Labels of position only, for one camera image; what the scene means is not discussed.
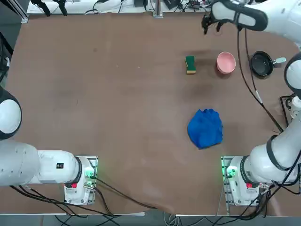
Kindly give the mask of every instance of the pink bowl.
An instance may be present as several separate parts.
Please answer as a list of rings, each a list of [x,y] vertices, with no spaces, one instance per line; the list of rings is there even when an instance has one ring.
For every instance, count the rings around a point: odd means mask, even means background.
[[[229,52],[221,52],[217,57],[217,69],[222,74],[229,74],[234,71],[236,61],[234,56]]]

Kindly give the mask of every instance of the yellow sponge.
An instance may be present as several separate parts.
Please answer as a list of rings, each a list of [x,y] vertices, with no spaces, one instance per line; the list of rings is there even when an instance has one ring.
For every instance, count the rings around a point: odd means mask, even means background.
[[[185,58],[186,62],[186,74],[195,74],[196,67],[194,66],[194,56],[187,56]]]

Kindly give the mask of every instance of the brown table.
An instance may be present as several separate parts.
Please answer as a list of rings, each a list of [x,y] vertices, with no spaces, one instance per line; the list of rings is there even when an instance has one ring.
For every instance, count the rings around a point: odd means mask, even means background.
[[[239,68],[220,77],[222,51],[237,59],[237,30],[200,28],[200,14],[31,16],[14,51],[7,89],[20,101],[23,123],[14,137],[38,149],[99,156],[98,175],[117,189],[161,210],[215,215],[222,188],[222,155],[247,155],[276,127],[246,89]],[[250,53],[291,58],[298,50],[271,34],[249,32]],[[247,70],[241,35],[242,64]],[[196,57],[197,73],[184,59]],[[284,125],[278,98],[290,94],[283,68],[256,79],[267,108]],[[198,150],[187,125],[198,109],[213,108],[223,122],[223,143]],[[63,198],[59,185],[35,186]],[[102,189],[115,213],[145,210]],[[58,213],[57,207],[1,188],[1,213]],[[270,215],[300,216],[300,197],[280,191]],[[100,199],[93,206],[104,210]],[[232,208],[231,213],[241,213]],[[219,214],[225,214],[224,198]]]

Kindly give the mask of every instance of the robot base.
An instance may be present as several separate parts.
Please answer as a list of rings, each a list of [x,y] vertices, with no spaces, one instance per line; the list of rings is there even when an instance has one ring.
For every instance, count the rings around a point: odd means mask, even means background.
[[[97,174],[97,156],[78,156],[82,164],[81,177],[78,183],[64,186],[65,202],[74,205],[90,205],[95,202],[96,180],[89,178]]]
[[[227,203],[237,206],[248,206],[259,194],[259,186],[248,188],[240,172],[242,156],[222,157],[222,166],[225,168],[224,175],[227,177],[224,183],[224,190]]]

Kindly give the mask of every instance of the blue cloth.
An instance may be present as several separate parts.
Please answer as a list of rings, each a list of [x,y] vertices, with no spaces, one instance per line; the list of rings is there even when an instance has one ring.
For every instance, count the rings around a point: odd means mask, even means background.
[[[198,148],[222,142],[222,121],[212,109],[198,110],[188,124],[188,135]]]

